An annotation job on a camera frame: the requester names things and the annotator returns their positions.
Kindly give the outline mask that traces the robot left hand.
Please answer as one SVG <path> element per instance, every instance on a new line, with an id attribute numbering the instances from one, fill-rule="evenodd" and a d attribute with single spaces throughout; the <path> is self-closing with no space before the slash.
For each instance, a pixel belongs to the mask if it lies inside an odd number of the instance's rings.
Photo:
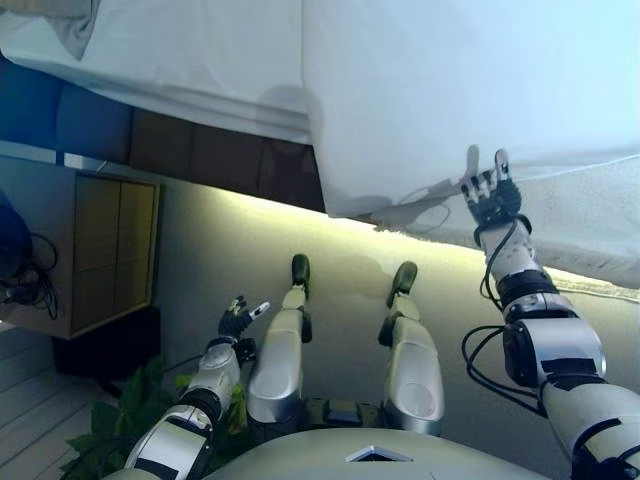
<path id="1" fill-rule="evenodd" d="M 239 340 L 248 326 L 264 315 L 270 307 L 271 303 L 264 301 L 254 308 L 249 308 L 243 295 L 235 297 L 222 315 L 218 335 L 234 341 Z"/>

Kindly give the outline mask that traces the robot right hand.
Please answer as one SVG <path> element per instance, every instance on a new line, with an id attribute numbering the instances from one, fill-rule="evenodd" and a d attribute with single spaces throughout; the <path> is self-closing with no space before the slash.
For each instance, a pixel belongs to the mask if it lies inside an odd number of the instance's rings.
<path id="1" fill-rule="evenodd" d="M 511 177 L 505 149 L 495 152 L 492 169 L 463 180 L 460 191 L 478 232 L 512 223 L 520 214 L 522 197 Z"/>

